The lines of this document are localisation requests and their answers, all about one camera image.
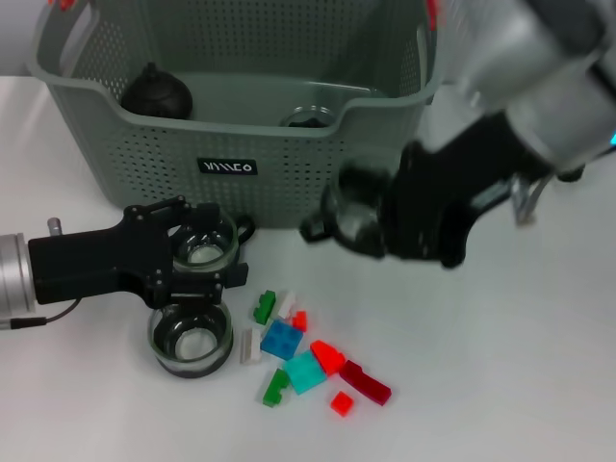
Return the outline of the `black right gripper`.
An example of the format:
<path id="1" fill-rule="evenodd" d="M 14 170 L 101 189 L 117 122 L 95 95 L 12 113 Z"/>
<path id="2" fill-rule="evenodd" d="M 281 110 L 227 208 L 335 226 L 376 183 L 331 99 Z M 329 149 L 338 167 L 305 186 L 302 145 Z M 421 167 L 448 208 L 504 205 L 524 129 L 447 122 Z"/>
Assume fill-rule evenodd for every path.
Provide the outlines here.
<path id="1" fill-rule="evenodd" d="M 400 260 L 456 269 L 475 222 L 510 193 L 483 206 L 473 200 L 516 174 L 534 183 L 551 172 L 505 119 L 479 119 L 435 152 L 413 141 L 402 151 L 379 212 L 386 250 Z"/>

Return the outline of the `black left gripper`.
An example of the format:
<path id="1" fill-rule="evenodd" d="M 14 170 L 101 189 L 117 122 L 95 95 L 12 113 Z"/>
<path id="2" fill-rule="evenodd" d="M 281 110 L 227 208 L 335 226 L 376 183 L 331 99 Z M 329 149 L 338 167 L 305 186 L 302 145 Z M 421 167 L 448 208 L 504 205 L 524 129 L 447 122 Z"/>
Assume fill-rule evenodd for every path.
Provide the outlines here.
<path id="1" fill-rule="evenodd" d="M 183 196 L 132 205 L 107 229 L 28 242 L 36 301 L 51 304 L 126 292 L 156 309 L 187 299 L 218 304 L 224 289 L 244 286 L 247 263 L 215 270 L 176 269 L 168 230 L 208 232 L 218 226 L 216 202 Z"/>

